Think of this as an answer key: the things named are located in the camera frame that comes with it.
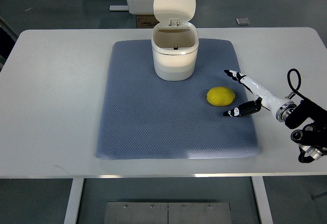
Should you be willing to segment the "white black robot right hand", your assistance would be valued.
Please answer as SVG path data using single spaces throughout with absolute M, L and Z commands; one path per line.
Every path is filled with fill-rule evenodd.
M 223 112 L 223 116 L 244 117 L 259 112 L 263 107 L 269 110 L 278 121 L 284 122 L 291 111 L 297 107 L 289 98 L 278 98 L 266 87 L 247 75 L 234 70 L 225 70 L 224 72 L 233 80 L 242 84 L 256 99 Z

